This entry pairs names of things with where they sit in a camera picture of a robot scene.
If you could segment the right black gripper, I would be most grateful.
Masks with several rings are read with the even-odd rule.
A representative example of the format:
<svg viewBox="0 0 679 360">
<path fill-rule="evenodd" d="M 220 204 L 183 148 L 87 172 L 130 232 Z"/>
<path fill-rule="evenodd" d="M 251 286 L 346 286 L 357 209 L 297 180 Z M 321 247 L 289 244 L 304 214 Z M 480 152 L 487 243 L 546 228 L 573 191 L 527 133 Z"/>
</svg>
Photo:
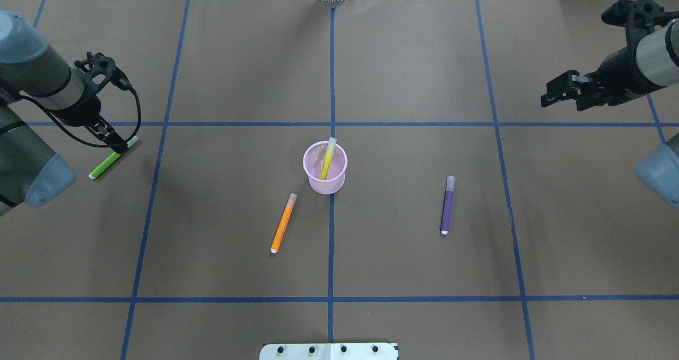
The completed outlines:
<svg viewBox="0 0 679 360">
<path fill-rule="evenodd" d="M 626 47 L 606 57 L 594 72 L 580 75 L 578 71 L 568 70 L 547 82 L 541 107 L 572 99 L 576 101 L 577 111 L 614 107 L 662 88 L 641 72 L 636 54 Z"/>
</svg>

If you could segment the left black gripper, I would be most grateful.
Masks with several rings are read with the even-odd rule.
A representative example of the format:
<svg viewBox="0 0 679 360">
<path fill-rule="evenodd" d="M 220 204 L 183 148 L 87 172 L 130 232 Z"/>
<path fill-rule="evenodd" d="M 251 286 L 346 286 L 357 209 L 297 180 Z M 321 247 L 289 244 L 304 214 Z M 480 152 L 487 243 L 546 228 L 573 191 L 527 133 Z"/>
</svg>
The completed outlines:
<svg viewBox="0 0 679 360">
<path fill-rule="evenodd" d="M 68 126 L 84 126 L 116 154 L 129 150 L 128 143 L 100 115 L 98 93 L 88 89 L 77 68 L 70 68 L 63 89 L 56 94 L 56 116 Z"/>
</svg>

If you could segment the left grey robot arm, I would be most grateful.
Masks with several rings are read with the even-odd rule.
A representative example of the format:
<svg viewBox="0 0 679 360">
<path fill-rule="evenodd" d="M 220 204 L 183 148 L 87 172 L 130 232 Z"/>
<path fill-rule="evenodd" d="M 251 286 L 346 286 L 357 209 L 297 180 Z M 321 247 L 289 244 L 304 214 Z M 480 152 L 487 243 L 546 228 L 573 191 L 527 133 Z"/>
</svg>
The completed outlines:
<svg viewBox="0 0 679 360">
<path fill-rule="evenodd" d="M 108 84 L 137 95 L 125 73 L 111 57 L 88 53 L 68 64 L 46 37 L 21 15 L 1 14 L 1 208 L 8 213 L 21 204 L 43 206 L 77 178 L 66 161 L 12 109 L 28 101 L 63 132 L 87 129 L 97 149 L 112 150 L 112 159 L 138 141 L 136 133 L 122 138 L 101 115 L 101 92 Z"/>
</svg>

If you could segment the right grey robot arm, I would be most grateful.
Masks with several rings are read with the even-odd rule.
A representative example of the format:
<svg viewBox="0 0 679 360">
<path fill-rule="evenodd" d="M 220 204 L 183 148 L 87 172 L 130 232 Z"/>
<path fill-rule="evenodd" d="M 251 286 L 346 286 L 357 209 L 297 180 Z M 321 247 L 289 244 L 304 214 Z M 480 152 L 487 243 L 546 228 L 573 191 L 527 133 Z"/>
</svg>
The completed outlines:
<svg viewBox="0 0 679 360">
<path fill-rule="evenodd" d="M 541 107 L 574 100 L 577 111 L 620 106 L 677 84 L 677 24 L 628 42 L 606 57 L 592 73 L 568 70 L 546 83 Z M 645 157 L 635 175 L 667 205 L 677 209 L 677 135 L 665 140 Z"/>
</svg>

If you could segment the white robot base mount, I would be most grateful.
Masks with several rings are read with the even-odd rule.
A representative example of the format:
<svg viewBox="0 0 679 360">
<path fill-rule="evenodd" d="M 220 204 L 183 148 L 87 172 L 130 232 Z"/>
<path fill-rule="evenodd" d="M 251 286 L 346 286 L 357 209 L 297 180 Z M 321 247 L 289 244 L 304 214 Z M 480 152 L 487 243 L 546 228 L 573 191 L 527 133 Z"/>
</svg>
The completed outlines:
<svg viewBox="0 0 679 360">
<path fill-rule="evenodd" d="M 270 344 L 259 359 L 399 359 L 399 350 L 392 343 Z"/>
</svg>

